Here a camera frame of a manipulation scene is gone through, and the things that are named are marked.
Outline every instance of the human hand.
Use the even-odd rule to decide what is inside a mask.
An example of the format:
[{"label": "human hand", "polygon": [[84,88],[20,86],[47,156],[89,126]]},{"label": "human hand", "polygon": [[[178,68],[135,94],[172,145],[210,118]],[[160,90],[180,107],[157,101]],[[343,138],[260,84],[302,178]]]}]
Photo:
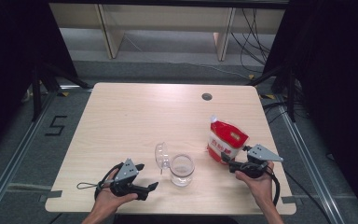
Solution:
[{"label": "human hand", "polygon": [[[115,173],[117,173],[118,169],[115,169],[107,179],[112,179]],[[95,224],[101,223],[109,216],[113,215],[117,209],[124,203],[128,203],[130,201],[138,198],[138,194],[132,193],[127,194],[122,197],[118,197],[112,193],[109,188],[110,183],[103,184],[103,188],[95,200],[94,206],[92,207],[89,215],[82,222],[83,224]]]},{"label": "human hand", "polygon": [[[274,169],[274,163],[268,161],[268,167],[267,172],[271,174]],[[235,176],[237,179],[245,182],[249,187],[249,190],[255,198],[255,202],[265,215],[268,223],[282,224],[282,218],[272,201],[272,178],[266,173],[258,178],[251,178],[241,171],[236,171]]]},{"label": "human hand", "polygon": [[[268,167],[270,169],[267,169],[267,172],[272,173],[274,163],[268,161]],[[255,197],[257,204],[272,201],[272,179],[268,174],[264,173],[258,178],[251,178],[241,171],[236,171],[235,177],[246,183],[252,195]]]}]

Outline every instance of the black panel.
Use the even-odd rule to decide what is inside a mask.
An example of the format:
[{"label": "black panel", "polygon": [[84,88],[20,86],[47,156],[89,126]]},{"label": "black panel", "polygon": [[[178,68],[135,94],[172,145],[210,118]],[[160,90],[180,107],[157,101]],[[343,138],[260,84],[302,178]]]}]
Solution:
[{"label": "black panel", "polygon": [[0,1],[0,134],[21,104],[38,63],[77,76],[47,2]]},{"label": "black panel", "polygon": [[285,10],[263,73],[284,63],[284,60],[289,57],[290,50],[293,50],[293,43],[298,41],[301,29],[316,10],[316,1],[309,1],[305,7],[299,7],[301,2],[303,1],[291,0]]},{"label": "black panel", "polygon": [[329,4],[301,64],[312,120],[358,197],[358,1]]}]

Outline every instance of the wooden table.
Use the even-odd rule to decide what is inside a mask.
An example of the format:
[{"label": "wooden table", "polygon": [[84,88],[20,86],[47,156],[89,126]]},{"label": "wooden table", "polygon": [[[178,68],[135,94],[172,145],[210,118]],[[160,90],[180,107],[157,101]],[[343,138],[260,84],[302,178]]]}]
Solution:
[{"label": "wooden table", "polygon": [[[202,99],[210,93],[212,100]],[[97,183],[114,165],[131,158],[145,168],[133,184],[146,187],[159,182],[146,201],[133,201],[118,209],[121,214],[261,214],[247,186],[206,150],[210,116],[235,124],[250,139],[277,153],[264,111],[254,87],[223,85],[99,83],[95,85],[68,148],[49,198],[49,212],[89,212],[94,188],[77,189],[80,182]],[[193,181],[176,187],[170,171],[162,175],[156,165],[155,146],[165,142],[170,156],[190,155],[195,162]],[[246,161],[240,152],[237,161]],[[281,197],[290,197],[282,165],[275,162]],[[296,211],[294,203],[277,205],[282,215]]]}]

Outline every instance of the red and white bag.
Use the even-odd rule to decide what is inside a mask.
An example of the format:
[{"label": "red and white bag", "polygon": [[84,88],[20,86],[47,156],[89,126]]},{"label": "red and white bag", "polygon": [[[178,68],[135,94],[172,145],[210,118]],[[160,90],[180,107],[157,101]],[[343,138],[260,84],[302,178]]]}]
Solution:
[{"label": "red and white bag", "polygon": [[222,161],[222,152],[235,160],[248,139],[249,136],[234,125],[217,120],[215,115],[211,116],[211,133],[207,148],[214,160],[226,164]]}]

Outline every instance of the wires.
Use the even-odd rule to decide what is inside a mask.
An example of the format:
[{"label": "wires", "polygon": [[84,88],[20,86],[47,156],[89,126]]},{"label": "wires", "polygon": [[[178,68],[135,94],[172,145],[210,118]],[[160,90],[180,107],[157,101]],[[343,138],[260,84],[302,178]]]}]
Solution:
[{"label": "wires", "polygon": [[[249,34],[247,36],[245,36],[245,34],[242,34],[243,38],[245,39],[245,42],[243,44],[241,44],[241,42],[237,39],[237,37],[231,33],[231,35],[234,37],[235,41],[238,43],[238,45],[240,45],[241,47],[241,64],[242,64],[242,67],[245,68],[246,70],[248,71],[251,71],[251,72],[257,72],[257,71],[253,71],[249,68],[247,68],[244,64],[243,64],[243,61],[242,61],[242,54],[244,52],[247,53],[247,55],[249,55],[251,58],[253,58],[255,61],[257,61],[258,63],[262,64],[262,65],[265,65],[266,64],[266,61],[267,61],[267,54],[266,53],[269,53],[270,50],[269,48],[267,48],[266,46],[264,46],[263,44],[260,43],[260,39],[258,37],[258,32],[257,32],[257,24],[256,24],[256,13],[257,13],[257,9],[253,9],[253,21],[252,21],[252,24],[249,22],[248,18],[246,17],[246,14],[245,14],[245,11],[244,9],[242,9],[242,14],[243,14],[243,17],[245,18],[245,21],[248,25],[248,28],[249,28]],[[256,42],[256,45],[252,44],[250,41],[249,41],[249,37],[252,36],[253,39],[255,40]],[[262,60],[257,58],[250,50],[248,50],[246,48],[246,45],[250,45],[251,47],[255,48],[255,49],[258,49],[260,50],[260,54],[262,56]]]},{"label": "wires", "polygon": [[55,218],[53,218],[48,224],[54,223],[60,216],[62,216],[62,213],[59,213]]},{"label": "wires", "polygon": [[278,106],[278,105],[286,105],[286,102],[281,102],[281,103],[272,103],[269,105],[263,105],[263,109],[271,109],[272,107]]},{"label": "wires", "polygon": [[285,169],[283,169],[284,173],[287,174],[307,195],[308,197],[316,204],[316,206],[319,208],[319,210],[322,212],[322,214],[324,215],[324,217],[326,218],[328,223],[331,223],[330,218],[328,218],[327,214],[325,213],[324,209],[318,204],[318,202],[316,202],[316,200],[310,195],[309,192],[307,192],[307,190],[300,185],[300,183],[298,183],[298,181],[295,180],[294,177],[292,177]]},{"label": "wires", "polygon": [[276,206],[279,200],[279,195],[281,193],[281,184],[279,183],[278,178],[275,176],[274,171],[269,166],[267,166],[267,168],[271,171],[271,173],[268,172],[267,170],[265,171],[265,173],[269,175],[275,183],[275,196],[272,202]]},{"label": "wires", "polygon": [[275,119],[277,119],[278,117],[280,117],[282,114],[287,113],[287,110],[283,111],[281,114],[279,114],[277,117],[275,117],[274,119],[272,119],[271,121],[268,122],[268,124],[272,123]]}]

